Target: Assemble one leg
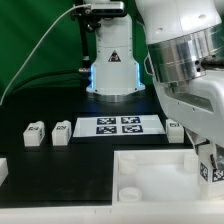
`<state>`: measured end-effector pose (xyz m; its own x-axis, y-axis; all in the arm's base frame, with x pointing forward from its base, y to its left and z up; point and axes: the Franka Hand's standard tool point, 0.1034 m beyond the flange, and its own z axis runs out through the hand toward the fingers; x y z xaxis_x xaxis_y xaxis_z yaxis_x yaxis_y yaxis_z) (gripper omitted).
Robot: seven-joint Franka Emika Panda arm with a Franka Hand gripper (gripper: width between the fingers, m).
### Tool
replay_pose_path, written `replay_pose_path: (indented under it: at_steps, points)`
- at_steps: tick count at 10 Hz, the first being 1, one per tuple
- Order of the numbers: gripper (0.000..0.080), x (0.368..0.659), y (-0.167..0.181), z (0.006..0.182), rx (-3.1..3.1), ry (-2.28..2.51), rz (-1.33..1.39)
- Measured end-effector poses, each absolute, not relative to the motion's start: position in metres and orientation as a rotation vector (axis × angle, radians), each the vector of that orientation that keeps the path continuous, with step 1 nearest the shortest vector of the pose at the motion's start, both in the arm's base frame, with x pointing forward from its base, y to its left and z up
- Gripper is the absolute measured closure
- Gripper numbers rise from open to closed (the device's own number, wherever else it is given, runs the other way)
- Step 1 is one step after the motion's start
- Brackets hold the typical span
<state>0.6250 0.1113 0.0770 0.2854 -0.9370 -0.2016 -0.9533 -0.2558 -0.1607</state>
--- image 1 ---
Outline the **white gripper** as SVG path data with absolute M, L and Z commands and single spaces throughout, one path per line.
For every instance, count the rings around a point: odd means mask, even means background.
M 197 150 L 208 141 L 212 165 L 224 169 L 224 72 L 207 71 L 190 80 L 184 93 L 153 84 L 165 115 L 186 129 Z

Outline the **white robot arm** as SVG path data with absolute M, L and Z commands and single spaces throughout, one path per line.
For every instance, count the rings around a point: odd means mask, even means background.
M 224 170 L 224 31 L 214 0 L 135 0 L 165 115 Z

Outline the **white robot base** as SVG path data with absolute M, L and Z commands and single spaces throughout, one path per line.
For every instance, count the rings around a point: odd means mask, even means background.
M 95 34 L 97 56 L 91 65 L 87 93 L 107 102 L 126 101 L 142 93 L 145 85 L 133 57 L 131 17 L 102 19 Z

